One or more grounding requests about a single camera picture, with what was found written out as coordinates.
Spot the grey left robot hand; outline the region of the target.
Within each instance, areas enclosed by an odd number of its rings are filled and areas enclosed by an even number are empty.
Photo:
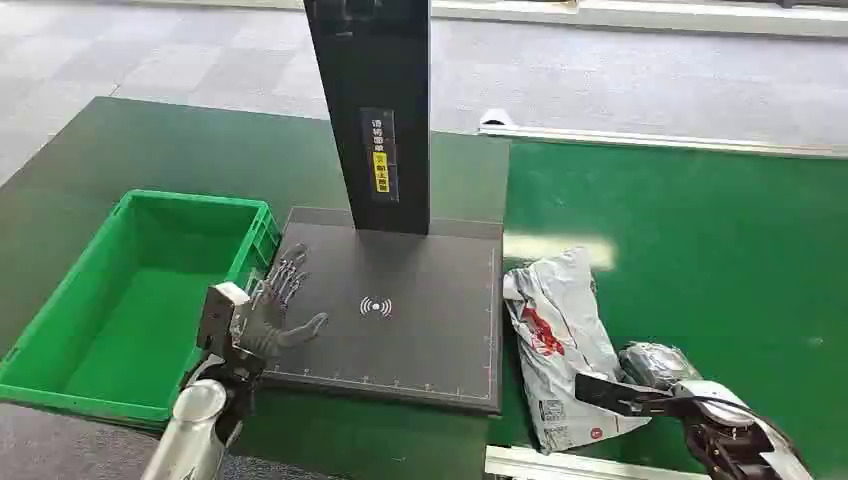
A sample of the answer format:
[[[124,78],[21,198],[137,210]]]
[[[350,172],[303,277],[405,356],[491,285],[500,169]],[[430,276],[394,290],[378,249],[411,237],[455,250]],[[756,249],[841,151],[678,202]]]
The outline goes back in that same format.
[[[284,350],[312,340],[328,321],[328,314],[319,312],[305,323],[283,328],[289,304],[309,276],[301,270],[307,257],[308,247],[304,243],[279,250],[268,274],[251,295],[240,345],[263,360],[279,357]]]

